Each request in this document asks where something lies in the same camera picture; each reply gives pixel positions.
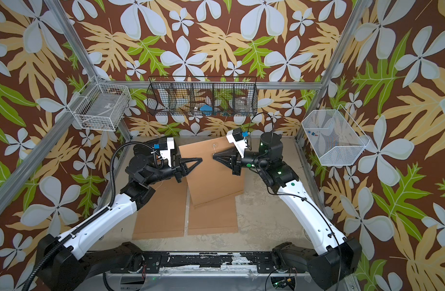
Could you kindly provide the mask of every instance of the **floor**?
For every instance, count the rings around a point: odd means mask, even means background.
[[[209,137],[175,137],[177,146],[195,143]],[[147,138],[137,137],[134,140],[146,141]],[[295,148],[293,137],[283,137],[283,157],[289,166],[297,173],[305,189],[309,191],[306,177]],[[259,139],[252,140],[252,149],[256,150]],[[128,181],[124,172],[133,150],[129,148],[125,161],[119,169],[116,178],[116,188],[121,189]],[[297,246],[312,248],[311,242],[304,234],[303,227],[290,211],[288,206],[277,196],[267,194],[266,185],[258,175],[247,171],[245,175],[244,194],[236,197],[237,219],[239,232],[230,234],[131,240],[136,214],[132,215],[112,230],[102,240],[98,241],[92,250],[104,250],[119,246],[123,242],[132,241],[144,251],[270,251],[273,247],[285,241]]]

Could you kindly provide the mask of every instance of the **wire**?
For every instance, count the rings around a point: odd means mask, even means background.
[[[108,291],[115,291],[113,288],[111,288],[111,286],[109,286],[108,281],[106,280],[106,273],[103,273],[103,283]]]
[[[114,178],[114,159],[117,155],[117,153],[124,147],[131,145],[131,144],[140,144],[148,147],[152,151],[155,149],[152,148],[147,143],[142,142],[127,142],[119,146],[114,154],[111,156],[111,160],[109,163],[109,180],[111,181],[111,201],[109,201],[108,207],[104,207],[99,212],[92,215],[90,218],[84,220],[81,224],[74,227],[74,230],[72,230],[67,236],[65,236],[60,242],[58,242],[44,257],[39,261],[39,263],[33,268],[30,275],[27,277],[27,280],[24,283],[24,286],[22,288],[22,291],[28,291],[30,288],[30,285],[33,282],[33,279],[35,279],[35,276],[37,273],[45,266],[45,264],[57,254],[57,252],[60,250],[60,248],[72,237],[74,237],[77,233],[81,232],[87,225],[91,224],[93,221],[95,221],[97,218],[99,218],[101,215],[105,214],[110,210],[110,208],[114,205],[114,200],[116,199],[116,182]]]
[[[146,279],[146,277],[147,277],[147,275],[146,275],[146,273],[145,273],[145,268],[147,267],[147,264],[145,263],[144,265],[143,265],[143,270],[141,271],[141,277],[143,278],[143,281],[145,281],[145,279]]]
[[[323,216],[323,214],[310,202],[310,201],[308,201],[307,199],[305,199],[304,197],[300,197],[300,196],[298,196],[298,195],[294,195],[294,194],[274,194],[274,193],[271,193],[271,192],[269,192],[269,188],[267,187],[267,185],[266,185],[266,190],[267,190],[267,192],[270,194],[270,195],[276,195],[276,196],[294,196],[294,197],[298,197],[298,198],[300,198],[301,199],[301,201],[303,201],[303,202],[308,202],[310,205],[311,205],[311,207],[313,207],[314,208],[314,210],[316,210],[316,212],[318,212],[318,214],[319,214],[319,216],[321,216],[321,218],[324,220],[324,222],[326,223],[326,225],[328,226],[328,228],[331,230],[331,233],[332,233],[332,235],[334,236],[334,239],[336,240],[336,243],[337,243],[337,247],[339,248],[339,261],[340,261],[340,263],[339,263],[339,276],[337,277],[337,283],[336,283],[336,291],[338,290],[338,288],[339,288],[339,281],[340,281],[340,274],[341,274],[341,271],[342,271],[342,249],[340,248],[340,244],[339,244],[339,240],[337,239],[337,237],[336,237],[336,234],[334,233],[334,231],[332,230],[332,228],[330,227],[330,225],[329,225],[329,223],[327,222],[327,220],[324,218],[324,216]]]
[[[274,271],[276,271],[277,269],[274,267],[274,270],[272,270],[272,272],[269,273],[269,275],[266,277],[266,282],[264,282],[264,291],[266,290],[266,284],[267,284],[267,280],[269,279],[269,277],[272,275],[272,273],[274,273]]]
[[[255,118],[258,114],[266,114],[268,118],[271,118],[271,127],[273,128],[273,129],[272,129],[272,132],[274,133],[274,118],[273,118],[272,116],[270,116],[268,113],[263,112],[263,111],[258,112],[257,114],[255,114],[255,115],[251,118],[251,120],[250,120],[250,122],[249,122],[249,128],[247,129],[247,132],[248,132],[248,133],[250,132],[251,121],[254,120],[254,118]],[[250,135],[250,134],[249,134],[249,138],[250,138],[250,146],[249,146],[249,150],[251,150],[251,135]]]
[[[161,184],[160,184],[158,187],[156,187],[155,192],[158,191],[158,188],[161,187],[161,185],[163,184],[163,182],[164,182],[164,180],[162,180],[162,181],[161,181]]]

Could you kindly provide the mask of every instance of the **cardboard sheet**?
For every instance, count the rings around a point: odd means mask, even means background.
[[[187,181],[174,178],[153,185],[150,201],[138,211],[132,239],[184,236]]]
[[[234,233],[238,231],[234,196],[222,198],[196,208],[190,202],[188,235]]]
[[[193,205],[198,208],[218,199],[243,193],[245,175],[232,175],[232,171],[218,161],[213,160],[215,152],[234,148],[226,137],[179,146],[183,158],[200,157],[203,162],[187,176]]]

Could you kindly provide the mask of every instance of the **floral wallpaper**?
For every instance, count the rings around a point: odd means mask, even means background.
[[[354,1],[75,0],[62,1],[102,78],[218,81],[320,81]],[[260,90],[253,117],[151,116],[146,88],[132,89],[126,123],[133,135],[296,135],[313,91]],[[201,104],[209,103],[207,96]],[[225,103],[224,94],[215,106]],[[168,104],[158,104],[167,108]]]
[[[323,98],[372,139],[343,167],[305,145],[328,216],[363,247],[361,289],[445,290],[445,0],[373,1]]]
[[[355,1],[65,0],[105,79],[249,76],[315,81]]]
[[[0,187],[57,120],[86,76],[42,0],[0,0]],[[35,248],[99,203],[121,136],[74,123],[0,216],[0,291],[21,290]],[[32,289],[47,289],[39,280]]]

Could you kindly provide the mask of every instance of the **black wire shelf basket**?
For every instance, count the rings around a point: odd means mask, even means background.
[[[256,78],[181,76],[178,79],[182,81],[149,77],[147,106],[151,115],[249,116],[257,112]]]

